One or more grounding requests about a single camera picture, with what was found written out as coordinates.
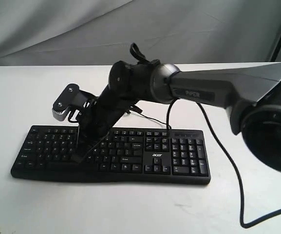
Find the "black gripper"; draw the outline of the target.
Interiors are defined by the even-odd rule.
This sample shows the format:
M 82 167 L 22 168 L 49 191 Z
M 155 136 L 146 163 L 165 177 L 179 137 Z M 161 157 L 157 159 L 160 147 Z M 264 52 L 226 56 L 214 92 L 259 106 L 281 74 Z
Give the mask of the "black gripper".
M 120 97 L 112 90 L 103 90 L 77 117 L 79 134 L 71 159 L 76 163 L 84 162 L 91 151 L 109 135 L 110 128 L 136 103 L 137 99 L 133 97 Z

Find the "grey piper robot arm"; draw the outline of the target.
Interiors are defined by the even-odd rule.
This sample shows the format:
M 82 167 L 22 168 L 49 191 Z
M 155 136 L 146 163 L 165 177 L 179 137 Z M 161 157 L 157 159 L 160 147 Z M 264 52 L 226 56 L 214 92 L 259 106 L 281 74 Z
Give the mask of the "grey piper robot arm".
M 172 64 L 119 61 L 106 88 L 82 114 L 73 160 L 81 163 L 138 101 L 171 104 L 177 99 L 225 109 L 232 133 L 242 134 L 258 160 L 281 172 L 281 62 L 184 72 Z

